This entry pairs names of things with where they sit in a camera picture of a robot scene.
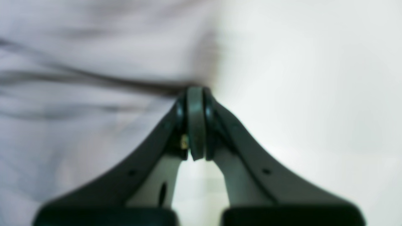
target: wrinkled white cloth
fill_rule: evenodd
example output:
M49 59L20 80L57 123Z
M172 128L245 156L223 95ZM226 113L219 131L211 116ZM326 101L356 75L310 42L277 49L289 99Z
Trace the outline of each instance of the wrinkled white cloth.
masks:
M118 163L209 85L216 0L0 0L0 225Z

